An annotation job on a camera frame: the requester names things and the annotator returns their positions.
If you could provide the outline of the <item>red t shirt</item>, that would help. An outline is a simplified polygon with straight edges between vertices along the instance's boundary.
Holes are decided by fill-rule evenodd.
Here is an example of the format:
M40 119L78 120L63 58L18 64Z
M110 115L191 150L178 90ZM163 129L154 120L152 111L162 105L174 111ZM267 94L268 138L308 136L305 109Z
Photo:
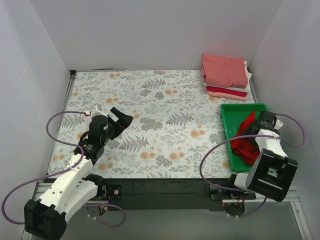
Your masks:
M242 136L245 130L256 120L256 113L250 115L240 124L235 137ZM252 142L253 138L241 138L230 142L232 152L238 155L245 164L252 166L260 154L259 148Z

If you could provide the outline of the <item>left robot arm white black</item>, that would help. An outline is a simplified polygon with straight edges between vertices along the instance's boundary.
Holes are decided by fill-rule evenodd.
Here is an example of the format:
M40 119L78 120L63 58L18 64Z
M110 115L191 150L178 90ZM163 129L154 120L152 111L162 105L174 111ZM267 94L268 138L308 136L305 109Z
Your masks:
M90 174L89 170L103 155L108 141L122 134L132 123L133 117L116 108L110 110L113 120L94 106L85 116L90 117L67 167L58 174L53 184L36 200L24 206L25 231L42 240L59 240L71 217L89 200L109 203L121 195L118 185L108 186L105 178Z

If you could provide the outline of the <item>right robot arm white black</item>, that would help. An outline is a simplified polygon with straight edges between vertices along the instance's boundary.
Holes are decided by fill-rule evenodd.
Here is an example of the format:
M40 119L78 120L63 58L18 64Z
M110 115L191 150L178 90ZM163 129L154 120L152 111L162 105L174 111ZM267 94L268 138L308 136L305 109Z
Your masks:
M251 112L236 134L237 137L249 135L253 137L230 142L232 152L251 169L236 174L234 181L226 186L227 195L237 199L245 191L251 191L281 202L288 193L298 162L282 149L276 115L261 111L256 117Z

